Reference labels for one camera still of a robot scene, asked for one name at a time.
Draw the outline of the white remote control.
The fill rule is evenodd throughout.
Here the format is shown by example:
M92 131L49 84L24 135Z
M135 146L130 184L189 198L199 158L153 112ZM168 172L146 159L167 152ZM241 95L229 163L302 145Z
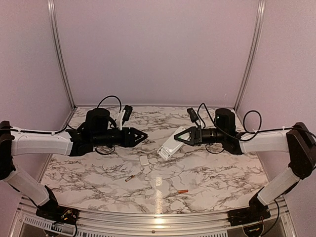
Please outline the white remote control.
M170 159L183 146L184 143L175 140L174 136L184 130L184 127L179 127L158 149L157 153L164 161Z

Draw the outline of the white battery cover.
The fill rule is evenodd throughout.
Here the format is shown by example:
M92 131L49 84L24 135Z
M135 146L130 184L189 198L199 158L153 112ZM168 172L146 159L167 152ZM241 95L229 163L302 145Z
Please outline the white battery cover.
M140 164L142 166L145 166L145 165L148 165L149 164L149 161L148 161L148 157L147 156L140 156L139 157L139 161L140 161Z

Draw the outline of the gold AAA battery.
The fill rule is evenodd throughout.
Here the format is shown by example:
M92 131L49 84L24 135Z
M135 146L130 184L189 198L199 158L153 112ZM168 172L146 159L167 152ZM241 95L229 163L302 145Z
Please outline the gold AAA battery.
M135 177L135 175L131 175L131 176L127 177L127 178L125 179L125 182L130 181L130 180L133 179L134 177Z

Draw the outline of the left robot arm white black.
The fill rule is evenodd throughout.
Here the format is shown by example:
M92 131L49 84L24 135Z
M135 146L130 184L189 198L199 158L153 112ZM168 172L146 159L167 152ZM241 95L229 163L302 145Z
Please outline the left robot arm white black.
M80 157L97 147L133 148L148 135L133 127L124 127L132 112L126 106L113 119L110 111L94 108L77 129L60 131L22 130L8 121L0 123L0 179L30 198L52 220L62 216L62 208L50 188L41 185L27 172L14 165L13 157L27 154L59 154Z

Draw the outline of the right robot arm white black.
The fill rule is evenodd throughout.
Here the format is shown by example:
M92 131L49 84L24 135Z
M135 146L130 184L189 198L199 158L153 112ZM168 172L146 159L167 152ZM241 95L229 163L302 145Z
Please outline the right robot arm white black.
M192 126L174 135L174 140L190 146L221 144L232 155L251 152L286 152L290 155L288 167L263 187L250 201L244 216L255 221L264 213L264 207L296 184L309 177L316 168L315 136L302 122L292 127L255 132L237 132L235 114L226 108L215 111L214 128Z

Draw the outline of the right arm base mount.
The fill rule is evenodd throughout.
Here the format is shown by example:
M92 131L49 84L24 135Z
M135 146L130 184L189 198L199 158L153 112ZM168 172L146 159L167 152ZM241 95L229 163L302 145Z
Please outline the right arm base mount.
M268 206L263 205L258 200L260 191L249 200L248 207L228 211L228 220L231 226L250 224L271 217Z

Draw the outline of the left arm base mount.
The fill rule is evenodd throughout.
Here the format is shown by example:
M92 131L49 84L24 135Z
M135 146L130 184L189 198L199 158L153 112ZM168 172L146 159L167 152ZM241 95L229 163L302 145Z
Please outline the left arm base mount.
M46 185L44 187L47 189L49 199L43 205L38 206L36 215L57 223L75 225L79 210L60 206L52 190Z

